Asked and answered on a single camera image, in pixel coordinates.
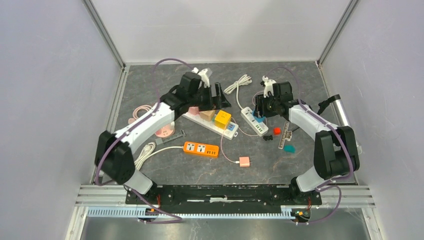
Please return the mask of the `yellow cube socket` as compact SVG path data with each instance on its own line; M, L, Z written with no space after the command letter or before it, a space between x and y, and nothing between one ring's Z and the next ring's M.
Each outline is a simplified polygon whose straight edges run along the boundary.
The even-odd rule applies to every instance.
M220 110L215 118L214 118L214 125L217 128L220 128L222 130L226 130L231 122L232 115L224 110Z

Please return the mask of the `tan wooden cube socket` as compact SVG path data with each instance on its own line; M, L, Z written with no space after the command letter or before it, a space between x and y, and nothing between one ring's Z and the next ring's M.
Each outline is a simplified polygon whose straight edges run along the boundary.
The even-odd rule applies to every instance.
M215 117L216 111L215 110L207 110L207 111L200 111L199 116L202 120L211 122Z

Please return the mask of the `small white power strip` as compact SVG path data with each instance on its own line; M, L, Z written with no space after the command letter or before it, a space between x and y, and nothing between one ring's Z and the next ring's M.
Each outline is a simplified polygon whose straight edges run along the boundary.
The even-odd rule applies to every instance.
M269 128L267 125L264 122L259 122L256 119L256 117L253 115L253 110L250 107L242 108L240 115L259 137L264 136L268 132Z

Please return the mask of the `light blue plug adapter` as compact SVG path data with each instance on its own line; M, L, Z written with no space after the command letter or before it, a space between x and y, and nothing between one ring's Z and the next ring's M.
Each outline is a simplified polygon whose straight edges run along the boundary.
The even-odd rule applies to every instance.
M263 116L263 115L261 115L258 111L254 111L253 113L252 113L252 116L254 117L254 119L256 120L256 121L258 121L258 122L263 122L265 119L266 119L266 117L265 116Z

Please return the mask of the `pink cube socket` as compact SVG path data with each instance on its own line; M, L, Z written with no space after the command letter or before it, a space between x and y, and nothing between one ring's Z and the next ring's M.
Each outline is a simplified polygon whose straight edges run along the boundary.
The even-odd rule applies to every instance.
M188 114L191 114L191 115L198 115L199 114L199 107L198 106L191 106L191 107L189 107L189 109L188 109Z

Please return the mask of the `long white power strip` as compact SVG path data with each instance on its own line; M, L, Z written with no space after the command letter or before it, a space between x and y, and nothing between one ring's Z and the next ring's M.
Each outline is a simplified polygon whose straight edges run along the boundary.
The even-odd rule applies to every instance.
M185 113L182 115L184 118L218 134L228 140L232 140L234 137L239 135L239 125L233 121L230 121L226 129L221 129L215 126L214 120L205 120L200 114L193 115L191 113Z

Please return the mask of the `orange power strip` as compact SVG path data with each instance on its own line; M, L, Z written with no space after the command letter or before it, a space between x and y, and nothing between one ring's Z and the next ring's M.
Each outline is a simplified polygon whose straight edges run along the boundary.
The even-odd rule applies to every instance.
M220 147L218 145L186 141L182 147L185 154L207 158L217 158Z

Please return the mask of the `pink charger plug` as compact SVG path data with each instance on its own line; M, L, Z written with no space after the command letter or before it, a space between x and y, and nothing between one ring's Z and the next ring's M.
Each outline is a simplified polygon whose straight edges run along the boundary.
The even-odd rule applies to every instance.
M238 163L241 168L248 168L251 165L251 161L248 156L239 157Z

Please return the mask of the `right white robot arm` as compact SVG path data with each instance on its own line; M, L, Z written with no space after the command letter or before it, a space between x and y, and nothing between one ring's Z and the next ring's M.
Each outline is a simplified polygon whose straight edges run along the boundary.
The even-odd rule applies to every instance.
M354 130L338 126L314 112L301 99L294 99L289 82L277 83L264 79L263 93L255 97L256 117L280 116L297 125L314 141L313 166L292 179L289 199L302 204L309 192L322 189L336 179L348 179L360 168L359 152Z

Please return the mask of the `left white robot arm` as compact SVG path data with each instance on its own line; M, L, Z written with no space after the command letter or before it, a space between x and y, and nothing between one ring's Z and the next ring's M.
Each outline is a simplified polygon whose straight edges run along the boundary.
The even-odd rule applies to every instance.
M152 187L153 181L136 169L133 153L155 132L186 114L191 107L212 111L231 106L220 83L214 84L216 94L212 93L211 74L209 68L186 72L180 83L162 95L143 116L114 133L102 132L94 160L97 171L104 172L117 184L137 191L137 196L145 204L153 203L157 190Z

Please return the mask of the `pink round socket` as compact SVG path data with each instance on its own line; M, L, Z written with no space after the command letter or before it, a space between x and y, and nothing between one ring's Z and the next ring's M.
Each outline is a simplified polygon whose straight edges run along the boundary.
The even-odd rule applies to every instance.
M174 133L175 133L175 122L172 121L171 123L160 128L154 134L158 138L167 138L167 137L170 137L171 135L173 135Z

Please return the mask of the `small red cube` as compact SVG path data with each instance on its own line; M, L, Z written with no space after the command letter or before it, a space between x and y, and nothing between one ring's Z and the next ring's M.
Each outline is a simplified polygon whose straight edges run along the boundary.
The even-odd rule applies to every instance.
M282 133L282 129L280 127L275 127L273 129L273 134L274 135L280 135Z

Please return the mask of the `small black clip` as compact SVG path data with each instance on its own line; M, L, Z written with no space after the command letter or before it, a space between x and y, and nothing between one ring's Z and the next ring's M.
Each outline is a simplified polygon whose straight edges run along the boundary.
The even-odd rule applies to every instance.
M271 140L273 140L273 139L274 139L274 137L273 137L272 135L264 135L262 138L263 138L265 141L271 141Z

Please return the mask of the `grey ruler strip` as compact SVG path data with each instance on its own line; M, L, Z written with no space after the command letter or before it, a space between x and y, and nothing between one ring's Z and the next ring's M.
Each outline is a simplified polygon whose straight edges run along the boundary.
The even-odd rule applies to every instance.
M293 132L289 130L290 122L286 121L283 125L280 140L278 143L278 149L283 150L286 142L290 142L292 139Z

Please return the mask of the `teal small block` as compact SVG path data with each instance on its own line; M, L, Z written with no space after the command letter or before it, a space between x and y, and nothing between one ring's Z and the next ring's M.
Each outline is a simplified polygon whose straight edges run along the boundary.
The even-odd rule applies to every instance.
M292 145L285 145L285 146L283 147L283 150L284 150L285 152L292 153L292 154L294 154L294 153L296 152L295 147L294 147L294 146L292 146Z

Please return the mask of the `black mini tripod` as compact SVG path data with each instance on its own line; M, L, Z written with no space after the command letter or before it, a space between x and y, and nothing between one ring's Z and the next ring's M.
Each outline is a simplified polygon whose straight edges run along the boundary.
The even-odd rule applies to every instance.
M320 103L318 104L319 109L318 109L317 114L318 114L318 115L321 115L321 114L325 111L325 109L326 109L326 108L327 108L327 107L328 107L331 103L333 103L333 102L335 102L335 101L337 101L337 100L340 100L340 99L341 99L340 95L339 95L339 94L336 94L336 95L333 95L333 96L329 97L328 99L326 99L326 100L324 100L324 101L320 102Z

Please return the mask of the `silver microphone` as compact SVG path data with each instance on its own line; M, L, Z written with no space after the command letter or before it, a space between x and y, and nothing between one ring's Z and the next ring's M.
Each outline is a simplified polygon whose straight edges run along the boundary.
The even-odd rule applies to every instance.
M344 107L344 104L342 102L341 96L339 94L336 94L333 96L334 100L332 100L332 106L335 111L335 115L337 117L337 120L339 122L340 126L349 126L351 127L351 121L348 118L347 111Z

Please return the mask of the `grey flat bracket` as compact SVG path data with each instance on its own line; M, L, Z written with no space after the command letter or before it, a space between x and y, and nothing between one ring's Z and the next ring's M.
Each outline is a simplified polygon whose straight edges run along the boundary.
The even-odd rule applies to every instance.
M186 135L185 132L183 130L180 130L179 132L177 132L177 133L175 133L173 135L170 135L168 137L157 138L154 142L155 142L156 145L162 145L162 144L165 144L167 142L173 141L175 139L184 137L185 135Z

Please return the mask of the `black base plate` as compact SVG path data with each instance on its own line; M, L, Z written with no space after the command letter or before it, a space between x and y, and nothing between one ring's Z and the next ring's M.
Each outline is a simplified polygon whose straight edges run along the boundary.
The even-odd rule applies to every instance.
M320 193L283 184L164 184L143 197L172 214L277 214L282 206L319 206Z

